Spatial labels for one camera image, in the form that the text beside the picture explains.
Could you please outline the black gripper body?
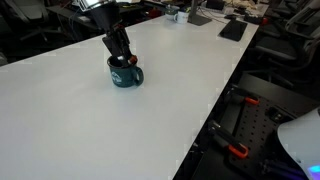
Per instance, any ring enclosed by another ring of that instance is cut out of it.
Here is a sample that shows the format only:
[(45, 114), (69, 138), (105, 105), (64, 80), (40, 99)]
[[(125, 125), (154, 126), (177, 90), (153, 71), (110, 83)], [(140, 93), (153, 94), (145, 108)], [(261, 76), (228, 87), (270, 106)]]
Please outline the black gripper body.
[(129, 38), (125, 28), (122, 25), (116, 25), (106, 32), (102, 38), (103, 43), (112, 56), (129, 58), (131, 51), (129, 48)]

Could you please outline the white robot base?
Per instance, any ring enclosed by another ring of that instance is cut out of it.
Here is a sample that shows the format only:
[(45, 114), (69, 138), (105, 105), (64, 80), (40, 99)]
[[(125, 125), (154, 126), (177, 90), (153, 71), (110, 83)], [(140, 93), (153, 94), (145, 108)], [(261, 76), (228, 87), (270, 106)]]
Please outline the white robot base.
[(318, 108), (282, 123), (280, 144), (309, 180), (320, 180), (320, 111)]

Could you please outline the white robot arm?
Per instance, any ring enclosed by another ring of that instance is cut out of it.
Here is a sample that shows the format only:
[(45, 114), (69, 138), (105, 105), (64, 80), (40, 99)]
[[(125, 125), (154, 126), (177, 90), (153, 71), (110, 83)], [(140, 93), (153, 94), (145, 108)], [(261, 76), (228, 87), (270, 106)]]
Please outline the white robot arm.
[(124, 67), (134, 65), (138, 58), (130, 50), (130, 41), (116, 0), (75, 0), (82, 12), (89, 12), (105, 36), (103, 43), (113, 57)]

